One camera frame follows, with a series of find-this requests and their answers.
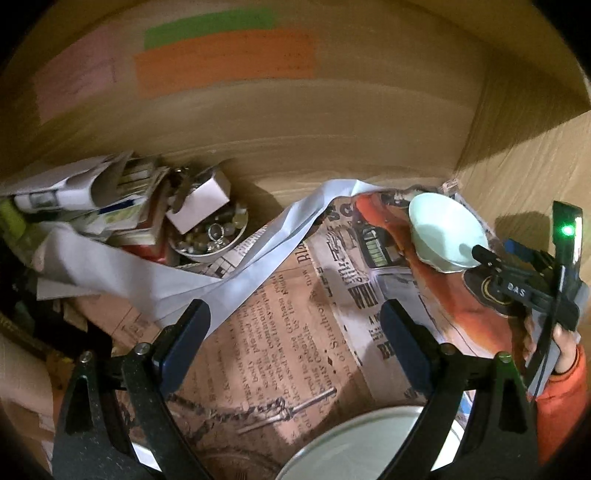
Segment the orange sleeve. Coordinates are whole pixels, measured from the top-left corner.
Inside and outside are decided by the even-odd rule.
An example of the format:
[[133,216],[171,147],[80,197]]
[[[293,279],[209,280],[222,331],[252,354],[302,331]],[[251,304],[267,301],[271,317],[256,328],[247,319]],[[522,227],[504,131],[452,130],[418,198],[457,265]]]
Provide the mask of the orange sleeve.
[[551,375],[536,400],[540,465],[567,439],[585,411],[587,400],[587,364],[583,347],[579,345],[572,368],[565,374]]

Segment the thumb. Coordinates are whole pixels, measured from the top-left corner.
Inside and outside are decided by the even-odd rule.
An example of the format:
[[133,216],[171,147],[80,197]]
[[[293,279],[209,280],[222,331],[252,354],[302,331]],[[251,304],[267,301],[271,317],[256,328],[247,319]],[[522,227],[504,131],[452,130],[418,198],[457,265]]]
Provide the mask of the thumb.
[[554,326],[552,338],[560,349],[560,356],[554,367],[554,371],[560,375],[569,371],[573,366],[577,358],[577,342],[573,332],[564,330],[559,323]]

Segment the bowl of beads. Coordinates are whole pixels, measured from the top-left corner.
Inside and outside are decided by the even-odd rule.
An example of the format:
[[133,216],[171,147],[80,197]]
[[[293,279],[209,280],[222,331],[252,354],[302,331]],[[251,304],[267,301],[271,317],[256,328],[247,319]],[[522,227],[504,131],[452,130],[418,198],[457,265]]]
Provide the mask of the bowl of beads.
[[231,250],[246,232],[248,210],[241,202],[230,202],[213,212],[184,235],[174,227],[170,245],[197,263],[211,263]]

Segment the person's arm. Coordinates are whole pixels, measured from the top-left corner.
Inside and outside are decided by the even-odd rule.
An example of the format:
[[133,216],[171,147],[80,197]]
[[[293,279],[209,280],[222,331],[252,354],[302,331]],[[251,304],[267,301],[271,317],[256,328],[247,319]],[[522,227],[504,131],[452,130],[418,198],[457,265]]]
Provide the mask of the person's arm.
[[[528,332],[532,323],[525,323]],[[587,363],[581,345],[572,332],[557,325],[553,338],[560,348],[560,357],[542,394],[538,407],[538,452],[540,464],[546,463],[568,438],[587,406]],[[535,350],[531,337],[525,340],[526,356]]]

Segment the white box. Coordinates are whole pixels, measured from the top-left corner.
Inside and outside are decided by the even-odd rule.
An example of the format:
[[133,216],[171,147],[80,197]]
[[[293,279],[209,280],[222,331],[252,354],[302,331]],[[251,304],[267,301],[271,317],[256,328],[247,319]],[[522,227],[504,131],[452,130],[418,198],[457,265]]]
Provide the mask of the white box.
[[169,209],[166,217],[184,235],[229,201],[230,181],[219,168],[213,168],[211,178],[187,195],[177,213]]

